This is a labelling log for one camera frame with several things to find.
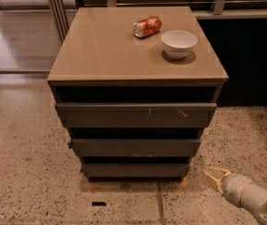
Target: cabinet top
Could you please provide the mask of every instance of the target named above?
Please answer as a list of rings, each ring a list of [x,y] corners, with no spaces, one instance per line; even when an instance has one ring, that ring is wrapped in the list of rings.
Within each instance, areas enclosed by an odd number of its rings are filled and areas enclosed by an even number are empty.
[[[157,33],[137,38],[133,23],[158,16]],[[163,52],[161,36],[185,30],[198,43],[182,60]],[[224,82],[228,79],[189,7],[79,8],[57,55],[48,82]]]

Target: drawer front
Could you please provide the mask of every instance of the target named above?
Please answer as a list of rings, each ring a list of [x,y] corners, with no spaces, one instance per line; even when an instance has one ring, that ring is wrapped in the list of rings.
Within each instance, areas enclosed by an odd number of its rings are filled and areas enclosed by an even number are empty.
[[[188,164],[82,164],[89,177],[184,177]]]
[[[200,140],[73,139],[78,157],[192,157]]]
[[[67,128],[207,128],[215,109],[214,103],[56,104]]]

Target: drawer cabinet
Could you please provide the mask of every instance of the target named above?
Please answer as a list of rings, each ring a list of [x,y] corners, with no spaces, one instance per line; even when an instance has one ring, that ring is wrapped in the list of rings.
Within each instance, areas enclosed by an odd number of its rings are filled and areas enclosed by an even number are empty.
[[[163,25],[138,39],[132,24],[148,14]],[[161,42],[177,29],[198,39],[179,61]],[[48,83],[83,174],[182,180],[228,79],[190,8],[79,8],[70,30]]]
[[[107,93],[105,86],[95,89],[82,83],[67,86],[55,82],[51,86],[57,114],[69,131],[70,147],[88,178],[182,180],[200,147],[201,134],[212,120],[222,84],[182,83],[179,98],[179,86],[172,87],[171,83],[166,87],[124,83],[112,90],[109,86]],[[176,93],[160,93],[173,90]]]

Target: soda can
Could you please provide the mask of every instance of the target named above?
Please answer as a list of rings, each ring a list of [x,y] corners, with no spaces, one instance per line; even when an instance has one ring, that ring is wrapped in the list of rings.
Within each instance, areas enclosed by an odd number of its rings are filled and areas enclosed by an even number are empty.
[[[147,37],[157,32],[162,25],[161,20],[157,16],[151,16],[148,19],[134,22],[133,33],[137,38]]]

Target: speckled floor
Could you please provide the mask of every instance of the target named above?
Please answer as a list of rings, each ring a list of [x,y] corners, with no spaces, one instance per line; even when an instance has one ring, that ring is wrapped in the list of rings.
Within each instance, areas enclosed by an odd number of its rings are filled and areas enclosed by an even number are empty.
[[[267,188],[267,108],[218,108],[182,183],[89,183],[68,140],[45,76],[0,75],[1,225],[258,224],[207,187],[201,171],[226,168]]]

